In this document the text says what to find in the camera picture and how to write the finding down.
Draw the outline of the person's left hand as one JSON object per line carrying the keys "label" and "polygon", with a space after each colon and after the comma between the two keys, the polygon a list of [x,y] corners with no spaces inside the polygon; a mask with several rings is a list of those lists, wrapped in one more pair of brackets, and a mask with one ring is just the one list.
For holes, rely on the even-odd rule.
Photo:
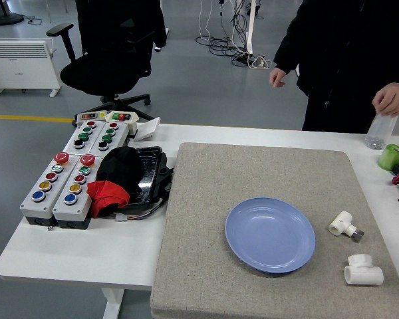
{"label": "person's left hand", "polygon": [[399,116],[399,83],[390,83],[380,89],[373,101],[376,113],[395,118]]}

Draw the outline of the person's right hand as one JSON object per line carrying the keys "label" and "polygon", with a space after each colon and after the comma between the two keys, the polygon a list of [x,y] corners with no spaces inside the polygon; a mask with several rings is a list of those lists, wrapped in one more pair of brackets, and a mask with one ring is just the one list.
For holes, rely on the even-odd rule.
{"label": "person's right hand", "polygon": [[280,68],[275,67],[269,74],[269,84],[274,88],[282,88],[285,85],[283,81],[287,73]]}

